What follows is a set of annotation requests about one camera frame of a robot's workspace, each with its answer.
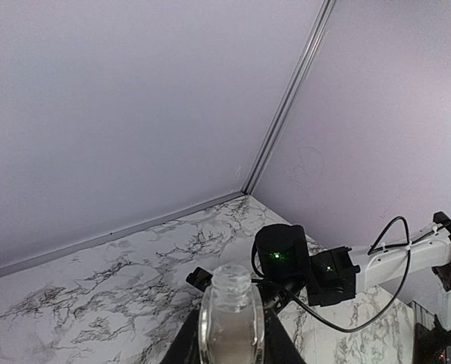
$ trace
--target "bottle neck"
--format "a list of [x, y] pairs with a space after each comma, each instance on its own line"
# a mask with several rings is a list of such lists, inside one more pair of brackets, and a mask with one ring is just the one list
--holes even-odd
[[239, 312], [252, 301], [250, 273], [241, 265], [222, 265], [211, 279], [212, 305], [221, 311]]

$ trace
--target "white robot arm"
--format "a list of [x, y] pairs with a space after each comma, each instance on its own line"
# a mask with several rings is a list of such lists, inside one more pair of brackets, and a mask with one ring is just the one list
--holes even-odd
[[430, 223], [427, 227], [412, 234], [408, 246], [388, 249], [386, 245], [404, 244], [406, 239], [381, 244], [383, 249], [368, 255], [369, 247], [355, 246], [349, 252], [353, 265], [360, 267], [356, 275], [356, 292], [365, 292], [377, 284], [400, 278], [404, 275], [407, 254], [411, 250], [409, 273], [424, 268], [445, 267], [448, 274], [440, 274], [442, 284], [439, 289], [439, 307], [437, 317], [446, 331], [451, 330], [451, 228], [444, 224]]

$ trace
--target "lavender wall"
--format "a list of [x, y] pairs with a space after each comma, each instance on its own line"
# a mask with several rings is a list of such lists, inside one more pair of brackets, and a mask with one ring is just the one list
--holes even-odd
[[[330, 20], [255, 196], [329, 247], [451, 216], [451, 2], [338, 1]], [[435, 309], [436, 284], [401, 298]]]
[[0, 267], [240, 190], [320, 5], [0, 1]]

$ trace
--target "marble surface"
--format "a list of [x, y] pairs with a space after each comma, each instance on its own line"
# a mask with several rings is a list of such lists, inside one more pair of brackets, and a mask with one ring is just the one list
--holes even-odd
[[[159, 363], [202, 297], [186, 276], [197, 265], [250, 268], [255, 233], [284, 222], [244, 196], [0, 278], [0, 363]], [[308, 244], [312, 253], [321, 250], [311, 239]], [[338, 325], [356, 326], [390, 298], [376, 287], [316, 310]], [[280, 318], [308, 364], [412, 362], [413, 313], [399, 301], [355, 334], [325, 327], [294, 303]]]

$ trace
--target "glass bottle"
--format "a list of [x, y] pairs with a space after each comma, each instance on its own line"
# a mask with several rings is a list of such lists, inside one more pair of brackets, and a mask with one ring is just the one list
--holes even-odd
[[264, 311], [258, 288], [241, 265], [215, 269], [199, 315], [202, 364], [262, 364]]

